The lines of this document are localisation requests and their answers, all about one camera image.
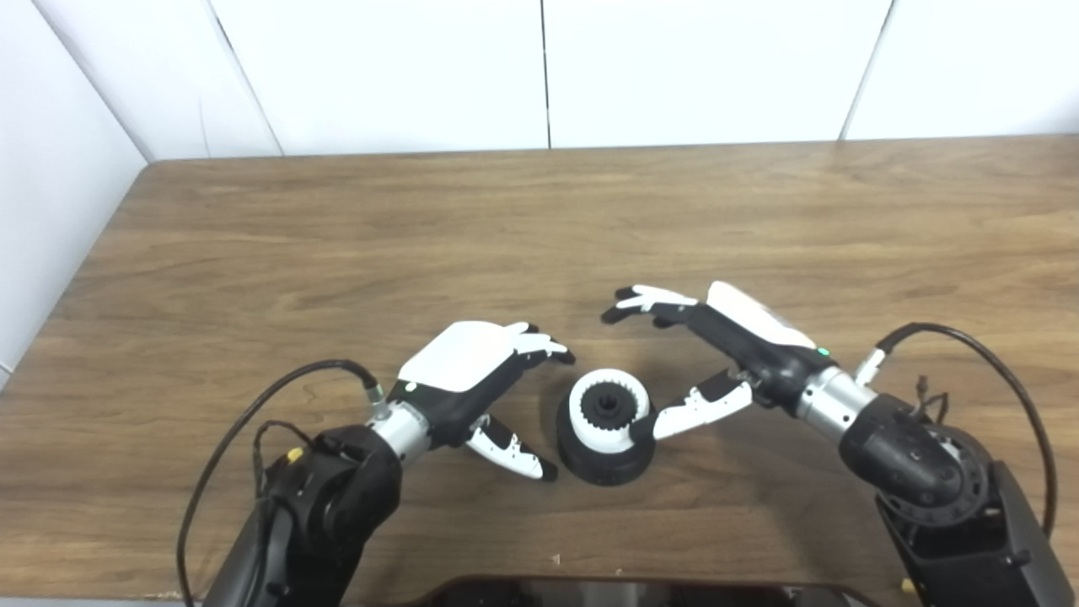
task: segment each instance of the white and black object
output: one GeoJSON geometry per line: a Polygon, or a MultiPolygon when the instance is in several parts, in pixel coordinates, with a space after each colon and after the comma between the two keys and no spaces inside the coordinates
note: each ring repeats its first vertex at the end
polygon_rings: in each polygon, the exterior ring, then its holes
{"type": "MultiPolygon", "coordinates": [[[[530,479],[554,481],[557,468],[486,415],[525,371],[548,359],[573,364],[570,350],[529,323],[451,325],[401,367],[386,401],[393,412],[416,414],[406,452],[467,444],[488,460],[530,479]]],[[[375,429],[381,423],[375,422],[375,429]]]]}
{"type": "Polygon", "coordinates": [[[753,404],[753,389],[747,382],[723,371],[689,389],[680,403],[633,423],[634,442],[663,441],[686,430],[714,424],[753,404]]]}
{"type": "MultiPolygon", "coordinates": [[[[713,282],[704,303],[643,285],[615,296],[603,322],[648,314],[660,329],[685,326],[734,359],[756,402],[805,420],[836,444],[846,467],[877,489],[880,516],[925,605],[1075,604],[1047,534],[1007,466],[973,438],[933,426],[910,404],[868,388],[894,344],[918,331],[964,342],[1009,380],[1002,363],[972,339],[912,323],[878,343],[851,377],[827,350],[726,282],[713,282]]],[[[1009,384],[1026,405],[1017,382],[1009,384]]]]}
{"type": "Polygon", "coordinates": [[[489,461],[522,477],[547,482],[558,479],[558,467],[537,456],[490,414],[479,418],[473,428],[472,439],[465,444],[489,461]]]}
{"type": "Polygon", "coordinates": [[[632,375],[610,369],[586,374],[556,414],[562,464],[593,485],[629,483],[647,469],[656,450],[651,438],[630,439],[630,427],[653,413],[648,392],[632,375]]]}

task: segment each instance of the silver metal joint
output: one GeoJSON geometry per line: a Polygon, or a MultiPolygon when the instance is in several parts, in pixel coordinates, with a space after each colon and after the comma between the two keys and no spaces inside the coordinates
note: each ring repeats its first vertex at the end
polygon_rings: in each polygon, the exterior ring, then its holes
{"type": "Polygon", "coordinates": [[[408,403],[394,401],[385,405],[385,410],[384,418],[375,416],[367,425],[397,454],[401,468],[408,468],[431,446],[429,425],[408,403]]]}
{"type": "Polygon", "coordinates": [[[795,415],[838,444],[858,414],[877,394],[858,385],[839,368],[829,368],[806,384],[795,415]]]}

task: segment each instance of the black cable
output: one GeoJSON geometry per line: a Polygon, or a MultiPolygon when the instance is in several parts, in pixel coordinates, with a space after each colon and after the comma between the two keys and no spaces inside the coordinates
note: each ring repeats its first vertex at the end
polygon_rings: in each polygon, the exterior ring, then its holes
{"type": "Polygon", "coordinates": [[[247,426],[247,423],[255,417],[255,414],[259,413],[259,410],[261,410],[262,406],[267,404],[267,401],[272,399],[274,395],[304,375],[330,369],[346,371],[358,377],[360,382],[364,383],[364,388],[366,390],[373,390],[379,386],[379,381],[371,375],[371,372],[367,371],[359,363],[355,363],[353,361],[328,360],[304,365],[282,377],[277,382],[274,382],[273,385],[259,395],[259,397],[251,402],[244,413],[240,415],[236,422],[233,423],[232,428],[224,433],[224,437],[221,438],[221,442],[214,449],[214,453],[210,455],[209,460],[206,461],[206,467],[203,468],[202,474],[199,475],[199,481],[195,483],[195,488],[191,493],[191,500],[188,502],[188,508],[183,513],[183,521],[180,523],[179,537],[176,540],[176,575],[179,578],[180,596],[182,597],[186,607],[195,607],[194,596],[191,594],[191,585],[188,582],[188,534],[191,530],[191,523],[194,521],[195,511],[199,508],[199,500],[202,499],[203,492],[206,491],[206,485],[209,484],[209,479],[214,474],[214,470],[217,469],[217,465],[224,456],[226,450],[229,449],[229,445],[236,438],[236,436],[240,434],[244,427],[247,426]]]}
{"type": "Polygon", "coordinates": [[[315,444],[312,442],[311,437],[308,437],[302,430],[296,427],[293,424],[288,422],[281,422],[277,419],[271,419],[269,422],[263,422],[259,429],[255,432],[255,440],[251,441],[251,468],[255,470],[255,511],[258,513],[258,547],[256,549],[256,554],[258,555],[258,561],[256,561],[255,576],[248,583],[247,592],[244,601],[244,605],[249,605],[251,599],[258,595],[258,592],[252,592],[255,589],[262,587],[262,580],[265,579],[267,570],[267,551],[269,550],[269,534],[267,533],[267,510],[275,505],[270,503],[270,496],[268,495],[268,489],[263,487],[263,481],[265,479],[265,466],[262,465],[262,437],[271,428],[284,428],[295,434],[303,444],[308,446],[312,452],[315,450],[315,444]]]}
{"type": "MultiPolygon", "coordinates": [[[[967,335],[966,333],[952,329],[950,327],[935,325],[935,323],[911,323],[909,326],[901,327],[896,331],[888,334],[884,340],[877,343],[877,349],[883,351],[886,356],[891,355],[891,351],[907,337],[918,333],[939,333],[941,335],[946,335],[957,342],[961,342],[968,348],[978,353],[978,355],[1008,383],[1008,386],[1015,392],[1015,397],[1019,398],[1019,402],[1023,405],[1023,411],[1026,412],[1026,417],[1030,423],[1030,428],[1034,430],[1034,437],[1038,441],[1038,450],[1041,452],[1041,465],[1046,473],[1046,510],[1041,518],[1041,529],[1046,534],[1046,538],[1050,538],[1053,535],[1053,526],[1056,523],[1056,501],[1057,501],[1057,486],[1056,486],[1056,458],[1053,455],[1053,447],[1049,444],[1049,434],[1046,432],[1046,426],[1041,423],[1041,416],[1038,415],[1038,408],[1035,406],[1034,401],[1030,400],[1030,396],[1027,394],[1026,388],[1020,383],[1015,374],[1008,369],[1000,359],[997,358],[988,348],[983,346],[980,342],[967,335]]],[[[939,420],[943,420],[943,416],[947,413],[947,400],[944,399],[941,405],[941,413],[938,417],[939,420]]]]}

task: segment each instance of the black gear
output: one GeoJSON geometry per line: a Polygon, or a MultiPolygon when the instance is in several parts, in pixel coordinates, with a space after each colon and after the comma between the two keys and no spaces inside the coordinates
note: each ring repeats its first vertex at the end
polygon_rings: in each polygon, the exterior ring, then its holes
{"type": "Polygon", "coordinates": [[[585,422],[600,430],[620,430],[637,417],[637,397],[614,382],[590,386],[581,396],[585,422]]]}

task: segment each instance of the black circular base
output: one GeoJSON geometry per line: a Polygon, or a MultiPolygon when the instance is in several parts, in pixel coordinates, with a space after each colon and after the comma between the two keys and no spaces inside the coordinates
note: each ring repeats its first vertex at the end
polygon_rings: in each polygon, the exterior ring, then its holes
{"type": "MultiPolygon", "coordinates": [[[[648,410],[648,413],[655,413],[651,405],[648,410]]],[[[578,479],[593,485],[611,487],[629,483],[648,468],[652,456],[656,453],[655,441],[636,443],[620,454],[601,454],[588,449],[573,431],[569,395],[562,399],[558,413],[555,414],[555,430],[562,464],[578,479]]]]}

